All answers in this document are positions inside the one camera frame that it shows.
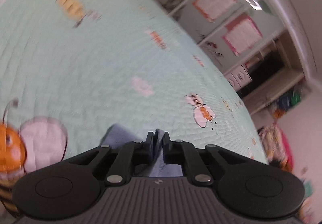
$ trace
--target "bed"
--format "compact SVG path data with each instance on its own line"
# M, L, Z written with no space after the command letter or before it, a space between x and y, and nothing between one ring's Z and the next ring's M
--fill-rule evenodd
M243 102L153 0L0 0L0 78L1 112L19 100L7 123L19 132L33 118L60 121L64 158L119 123L140 139L160 128L266 163Z

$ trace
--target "pink wall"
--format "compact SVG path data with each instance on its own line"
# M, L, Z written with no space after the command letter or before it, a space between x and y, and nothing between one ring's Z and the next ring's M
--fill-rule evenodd
M252 116L257 128L273 122L267 111ZM278 121L286 134L294 156L294 174L301 177L301 170L311 179L315 223L322 220L322 93L313 90L299 105Z

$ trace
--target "wooden shelf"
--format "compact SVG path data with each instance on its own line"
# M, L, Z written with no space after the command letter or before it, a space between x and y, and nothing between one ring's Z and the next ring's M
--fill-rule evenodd
M303 71L283 68L253 92L244 97L244 104L251 115L255 114L271 104L274 100L278 99L303 78Z

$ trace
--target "folded cloth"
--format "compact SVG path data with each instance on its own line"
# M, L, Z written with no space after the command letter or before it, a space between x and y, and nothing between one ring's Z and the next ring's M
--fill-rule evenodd
M157 129L153 136L152 162L136 170L137 176L142 177L182 177L182 169L178 164L165 164L162 153L162 139L164 131ZM110 145L113 149L120 148L125 143L137 140L138 138L118 124L114 124L108 130L101 141L101 145Z

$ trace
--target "circular cover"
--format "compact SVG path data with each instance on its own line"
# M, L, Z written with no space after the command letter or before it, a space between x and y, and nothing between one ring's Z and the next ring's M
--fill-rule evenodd
M88 209L100 192L99 183L84 166L62 162L20 179L12 192L17 208L27 216L59 220Z
M282 218L296 212L304 193L297 177L264 164L233 165L218 183L218 195L229 208L261 219Z

